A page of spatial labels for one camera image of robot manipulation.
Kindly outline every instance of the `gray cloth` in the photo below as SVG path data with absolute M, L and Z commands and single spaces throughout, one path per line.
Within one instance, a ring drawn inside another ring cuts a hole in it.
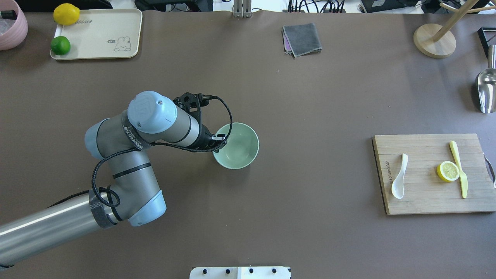
M 285 25 L 282 27 L 283 37 L 288 40 L 291 51 L 295 57 L 322 50 L 314 23 L 303 25 Z

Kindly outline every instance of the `blue joint cap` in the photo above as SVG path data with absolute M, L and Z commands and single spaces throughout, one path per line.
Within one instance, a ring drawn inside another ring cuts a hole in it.
M 138 212 L 131 216 L 128 221 L 131 223 L 131 226 L 138 227 L 162 216 L 166 209 L 164 195 L 162 195 L 162 190 L 160 190 Z
M 106 118 L 97 124 L 91 126 L 87 131 L 86 134 L 84 135 L 84 145 L 86 146 L 86 149 L 91 153 L 91 156 L 97 158 L 98 160 L 102 160 L 103 156 L 100 154 L 100 151 L 98 150 L 98 145 L 97 145 L 97 136 L 98 136 L 98 130 L 102 123 L 109 118 Z
M 127 108 L 129 122 L 147 134 L 161 133 L 174 124 L 177 106 L 169 98 L 155 91 L 144 91 L 131 100 Z

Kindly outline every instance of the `round wooden base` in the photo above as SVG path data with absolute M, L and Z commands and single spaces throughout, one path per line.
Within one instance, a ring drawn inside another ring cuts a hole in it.
M 444 36 L 435 42 L 433 36 L 442 28 L 435 23 L 424 24 L 417 28 L 413 34 L 415 46 L 425 55 L 432 58 L 446 58 L 455 52 L 456 40 L 453 33 L 446 32 Z

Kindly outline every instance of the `lime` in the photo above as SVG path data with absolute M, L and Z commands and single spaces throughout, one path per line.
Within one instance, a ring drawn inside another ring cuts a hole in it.
M 50 48 L 56 55 L 64 55 L 70 51 L 70 42 L 64 36 L 53 38 Z
M 460 177 L 460 171 L 455 163 L 444 161 L 437 166 L 437 175 L 446 182 L 452 182 Z
M 79 8 L 73 4 L 60 4 L 54 10 L 54 20 L 58 24 L 71 25 L 79 19 Z

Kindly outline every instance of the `mint green ceramic bowl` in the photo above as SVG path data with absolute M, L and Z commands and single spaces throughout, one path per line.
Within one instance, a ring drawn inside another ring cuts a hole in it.
M 229 124 L 220 128 L 216 135 L 227 134 Z M 214 152 L 215 160 L 228 169 L 241 169 L 253 162 L 258 154 L 259 142 L 255 131 L 248 125 L 235 122 L 226 145 Z

